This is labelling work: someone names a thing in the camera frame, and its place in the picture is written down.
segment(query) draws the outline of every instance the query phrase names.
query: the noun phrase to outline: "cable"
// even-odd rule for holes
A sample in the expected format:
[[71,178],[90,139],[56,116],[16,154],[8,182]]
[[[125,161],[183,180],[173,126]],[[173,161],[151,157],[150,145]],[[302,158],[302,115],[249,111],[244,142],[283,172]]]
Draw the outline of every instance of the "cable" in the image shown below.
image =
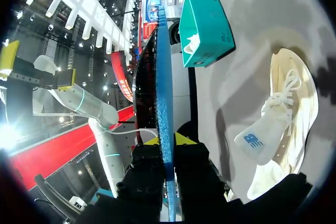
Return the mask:
[[155,137],[158,137],[158,135],[154,131],[148,130],[148,129],[136,129],[136,130],[125,131],[125,132],[113,132],[113,131],[109,130],[109,131],[106,131],[106,132],[108,132],[112,135],[123,135],[123,134],[128,134],[128,133],[133,133],[133,132],[139,132],[139,131],[147,131],[147,132],[152,133]]
[[[82,117],[82,118],[93,118],[93,119],[96,119],[94,116],[91,116],[91,115],[76,114],[76,113],[33,113],[33,115],[35,115],[35,116],[78,116],[78,117]],[[148,129],[136,129],[136,130],[125,131],[125,132],[114,132],[114,129],[107,130],[100,123],[99,123],[99,126],[105,132],[108,132],[108,133],[110,133],[112,135],[123,135],[123,134],[128,134],[128,133],[133,133],[133,132],[147,131],[147,132],[152,133],[155,137],[158,137],[158,135],[154,131],[148,130]]]

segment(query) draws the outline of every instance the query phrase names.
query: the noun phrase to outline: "white sneaker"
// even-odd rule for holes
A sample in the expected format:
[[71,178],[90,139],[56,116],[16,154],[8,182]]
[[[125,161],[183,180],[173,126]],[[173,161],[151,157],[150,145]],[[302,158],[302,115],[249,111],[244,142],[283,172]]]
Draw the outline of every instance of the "white sneaker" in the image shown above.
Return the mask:
[[261,132],[258,138],[264,141],[257,158],[249,155],[258,164],[247,192],[249,199],[258,198],[288,174],[298,173],[306,137],[318,114],[314,81],[305,63],[294,52],[282,48],[277,55],[272,55],[270,83],[270,98],[261,110],[261,119],[235,138],[239,146],[242,137],[238,137],[254,131]]

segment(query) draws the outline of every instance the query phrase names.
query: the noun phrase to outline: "teal box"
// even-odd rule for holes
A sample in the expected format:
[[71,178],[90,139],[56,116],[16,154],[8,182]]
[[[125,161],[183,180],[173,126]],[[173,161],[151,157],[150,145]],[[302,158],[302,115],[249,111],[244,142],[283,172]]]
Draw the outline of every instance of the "teal box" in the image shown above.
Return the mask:
[[[236,49],[236,44],[219,0],[185,0],[180,20],[184,67],[205,67]],[[188,54],[188,38],[198,34],[200,45]]]

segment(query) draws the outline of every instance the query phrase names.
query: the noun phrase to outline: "blue panel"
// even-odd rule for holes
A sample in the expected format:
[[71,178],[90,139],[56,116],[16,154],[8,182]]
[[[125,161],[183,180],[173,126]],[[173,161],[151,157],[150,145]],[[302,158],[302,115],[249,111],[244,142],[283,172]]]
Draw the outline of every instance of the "blue panel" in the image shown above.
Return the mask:
[[162,159],[166,170],[169,220],[175,221],[176,188],[173,166],[173,81],[169,32],[164,9],[159,9],[159,27],[156,47],[156,114]]

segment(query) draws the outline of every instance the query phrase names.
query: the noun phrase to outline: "table surface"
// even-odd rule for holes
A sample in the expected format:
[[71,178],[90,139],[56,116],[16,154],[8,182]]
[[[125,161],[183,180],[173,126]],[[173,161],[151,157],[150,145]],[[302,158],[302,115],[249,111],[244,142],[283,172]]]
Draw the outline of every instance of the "table surface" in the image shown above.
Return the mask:
[[[336,38],[318,0],[220,1],[237,49],[207,68],[196,68],[198,133],[236,197],[245,203],[256,163],[233,140],[260,118],[270,92],[272,53],[282,47],[293,50],[319,79],[327,74],[318,73],[336,67]],[[335,151],[335,99],[330,99],[326,89],[318,89],[319,114],[301,167],[315,188],[323,182]]]

